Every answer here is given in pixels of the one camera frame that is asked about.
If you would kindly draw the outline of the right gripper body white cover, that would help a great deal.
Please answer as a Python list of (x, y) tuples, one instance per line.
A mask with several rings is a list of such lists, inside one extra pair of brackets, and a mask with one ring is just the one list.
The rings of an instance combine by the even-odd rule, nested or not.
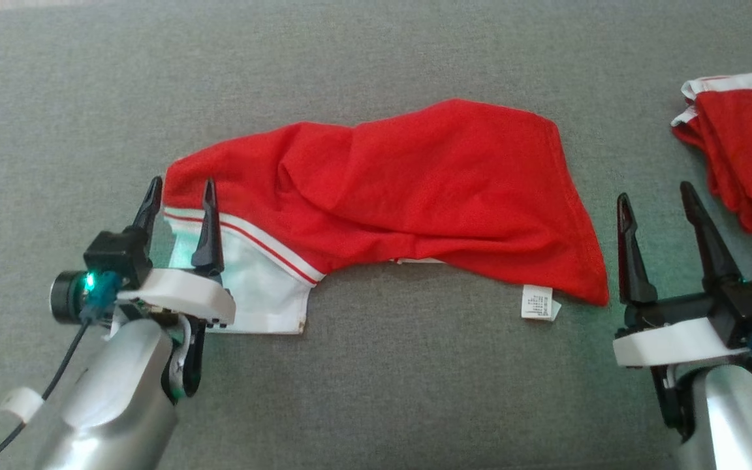
[(728, 348), (708, 314), (714, 300), (704, 292), (627, 304), (625, 327), (614, 339), (614, 355), (621, 367), (679, 365), (748, 352)]

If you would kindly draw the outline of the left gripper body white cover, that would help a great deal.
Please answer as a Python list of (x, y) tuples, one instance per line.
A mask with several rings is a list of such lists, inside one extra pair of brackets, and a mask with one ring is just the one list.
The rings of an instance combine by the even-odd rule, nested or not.
[(206, 324), (234, 324), (236, 303), (232, 295), (215, 280), (194, 273), (155, 268), (143, 284), (117, 294), (118, 306), (137, 307), (149, 313), (181, 313)]

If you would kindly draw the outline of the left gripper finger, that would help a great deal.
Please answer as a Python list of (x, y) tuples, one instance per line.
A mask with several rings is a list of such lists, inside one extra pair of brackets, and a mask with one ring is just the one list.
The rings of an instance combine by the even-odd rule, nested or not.
[(221, 274), (225, 268), (225, 262), (217, 188), (213, 178), (209, 178), (206, 182), (201, 206), (204, 216), (196, 251), (191, 257), (191, 265), (195, 274)]
[(138, 207), (137, 214), (129, 229), (146, 235), (144, 247), (149, 247), (153, 237), (155, 218), (161, 210), (163, 196), (163, 178), (155, 176), (149, 183), (149, 187), (144, 194), (144, 199)]

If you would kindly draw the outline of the large grey sofa seat cushion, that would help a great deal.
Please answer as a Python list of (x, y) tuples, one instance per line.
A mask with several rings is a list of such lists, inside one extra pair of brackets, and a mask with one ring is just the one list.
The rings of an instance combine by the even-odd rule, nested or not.
[[(0, 0), (0, 402), (42, 392), (75, 336), (48, 310), (150, 179), (226, 139), (355, 125), (449, 98), (556, 122), (617, 288), (629, 193), (662, 296), (702, 277), (680, 182), (742, 272), (752, 235), (670, 131), (683, 81), (752, 72), (752, 0)], [(372, 264), (311, 292), (301, 336), (209, 334), (159, 470), (662, 470), (676, 434), (651, 378), (618, 367), (609, 307)], [(15, 428), (0, 416), (0, 441)]]

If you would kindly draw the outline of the red basketball jersey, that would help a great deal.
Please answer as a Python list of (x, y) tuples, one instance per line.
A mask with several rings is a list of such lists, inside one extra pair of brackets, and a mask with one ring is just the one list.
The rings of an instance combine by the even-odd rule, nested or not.
[(384, 262), (448, 264), (511, 285), (609, 301), (591, 218), (556, 124), (448, 99), (355, 126), (299, 122), (172, 163), (169, 265), (191, 267), (213, 180), (237, 334), (301, 334), (328, 274)]

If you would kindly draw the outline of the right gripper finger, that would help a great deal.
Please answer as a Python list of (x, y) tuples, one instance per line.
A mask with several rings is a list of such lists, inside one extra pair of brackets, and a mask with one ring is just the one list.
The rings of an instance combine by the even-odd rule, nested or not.
[(680, 194), (686, 219), (695, 230), (704, 291), (716, 291), (722, 285), (741, 282), (743, 275), (693, 184), (682, 181)]
[(627, 306), (657, 301), (657, 289), (650, 283), (644, 259), (638, 246), (635, 211), (629, 195), (622, 193), (616, 202), (618, 236), (619, 298)]

